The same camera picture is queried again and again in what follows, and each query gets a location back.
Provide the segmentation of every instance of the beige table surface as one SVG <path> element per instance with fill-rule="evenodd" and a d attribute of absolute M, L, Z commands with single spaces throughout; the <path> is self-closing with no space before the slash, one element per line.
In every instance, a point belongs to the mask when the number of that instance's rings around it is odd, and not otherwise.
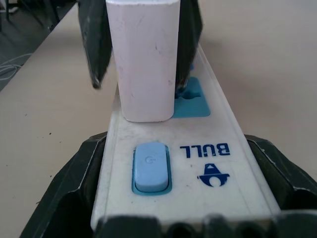
<path fill-rule="evenodd" d="M 201 45 L 243 132 L 317 179 L 317 2 L 200 4 Z M 19 236 L 54 175 L 107 130 L 115 67 L 92 89 L 77 19 L 75 6 L 0 92 L 1 238 Z"/>

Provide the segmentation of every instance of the cable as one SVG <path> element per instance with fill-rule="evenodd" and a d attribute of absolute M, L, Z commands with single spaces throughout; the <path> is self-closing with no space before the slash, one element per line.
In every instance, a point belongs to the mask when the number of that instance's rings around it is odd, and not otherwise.
<path fill-rule="evenodd" d="M 32 54 L 24 54 L 24 55 L 21 55 L 21 56 L 18 56 L 18 57 L 15 57 L 15 58 L 13 58 L 13 59 L 10 59 L 10 60 L 8 60 L 8 61 L 6 61 L 6 62 L 3 62 L 3 63 L 1 63 L 0 64 L 0 72 L 3 72 L 3 71 L 6 71 L 6 70 L 8 70 L 8 69 L 14 69 L 14 72 L 13 72 L 13 74 L 11 74 L 9 77 L 6 77 L 6 78 L 0 78 L 0 81 L 5 81 L 5 80 L 8 80 L 8 79 L 11 79 L 15 74 L 16 74 L 16 72 L 18 71 L 18 68 L 21 68 L 22 66 L 21 65 L 18 65 L 18 64 L 8 64 L 8 65 L 5 65 L 5 64 L 7 64 L 7 63 L 9 63 L 9 62 L 11 62 L 11 61 L 14 61 L 14 60 L 17 60 L 17 59 L 19 59 L 19 58 L 22 58 L 22 57 L 25 57 L 25 56 L 31 56 Z"/>

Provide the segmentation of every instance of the floor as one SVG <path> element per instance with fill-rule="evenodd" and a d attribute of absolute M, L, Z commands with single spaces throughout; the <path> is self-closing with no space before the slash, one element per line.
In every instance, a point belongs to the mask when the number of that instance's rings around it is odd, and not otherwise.
<path fill-rule="evenodd" d="M 69 1 L 63 6 L 57 7 L 58 16 L 62 19 L 74 5 L 75 1 Z M 5 14 L 0 13 L 2 19 L 2 31 L 0 32 L 0 66 L 8 60 L 20 57 L 8 64 L 23 65 L 43 40 L 50 34 L 49 27 L 51 22 L 47 17 L 45 8 L 34 7 L 36 16 L 42 21 L 42 27 L 33 16 L 25 9 L 19 8 L 16 13 L 10 14 L 9 21 L 6 20 Z M 8 84 L 10 77 L 15 71 L 14 68 L 1 71 L 0 68 L 0 91 Z"/>

